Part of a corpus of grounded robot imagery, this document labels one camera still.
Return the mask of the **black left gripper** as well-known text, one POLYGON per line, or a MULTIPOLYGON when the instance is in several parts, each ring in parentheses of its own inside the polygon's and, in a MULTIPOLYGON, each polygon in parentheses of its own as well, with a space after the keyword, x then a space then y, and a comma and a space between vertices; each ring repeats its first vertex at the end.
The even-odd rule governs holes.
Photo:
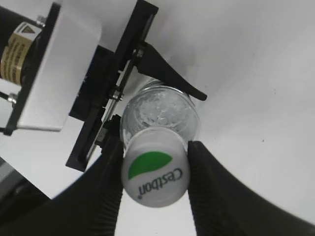
POLYGON ((144 42, 157 12, 158 7, 153 4, 137 1, 116 51, 97 46, 69 113, 70 117, 83 121, 83 126, 65 164, 67 167, 85 171, 95 138, 102 128, 105 107, 109 101, 118 101, 122 97, 123 88, 117 81, 120 76, 129 78, 136 53, 140 74, 200 101, 207 99, 205 93, 186 81, 151 44, 144 42))

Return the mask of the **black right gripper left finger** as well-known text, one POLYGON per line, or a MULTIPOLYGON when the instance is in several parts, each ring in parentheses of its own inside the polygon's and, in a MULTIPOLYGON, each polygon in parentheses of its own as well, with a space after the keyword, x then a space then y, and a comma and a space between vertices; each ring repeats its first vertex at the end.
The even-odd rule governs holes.
POLYGON ((70 187, 0 227, 2 236, 113 236, 123 195, 123 143, 111 137, 70 187))

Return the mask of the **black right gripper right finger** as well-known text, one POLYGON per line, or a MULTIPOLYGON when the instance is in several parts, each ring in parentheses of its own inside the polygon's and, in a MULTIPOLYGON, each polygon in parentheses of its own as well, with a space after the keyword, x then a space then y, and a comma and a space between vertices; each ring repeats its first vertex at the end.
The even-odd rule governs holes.
POLYGON ((313 236, 315 226, 264 199, 200 141, 188 143, 189 202, 199 236, 313 236))

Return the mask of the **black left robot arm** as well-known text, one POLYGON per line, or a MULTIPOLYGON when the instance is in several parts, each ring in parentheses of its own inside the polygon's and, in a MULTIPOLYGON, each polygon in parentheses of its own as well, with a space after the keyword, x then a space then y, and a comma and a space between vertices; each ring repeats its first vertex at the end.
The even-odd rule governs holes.
POLYGON ((68 117, 84 124, 66 166, 85 171, 95 146, 106 142, 106 123, 122 100, 134 68, 198 100, 207 95, 178 74, 145 39, 158 7, 136 2, 115 51, 100 46, 101 21, 69 1, 53 2, 47 17, 33 21, 0 10, 0 77, 20 86, 2 93, 13 110, 1 132, 58 132, 68 117))

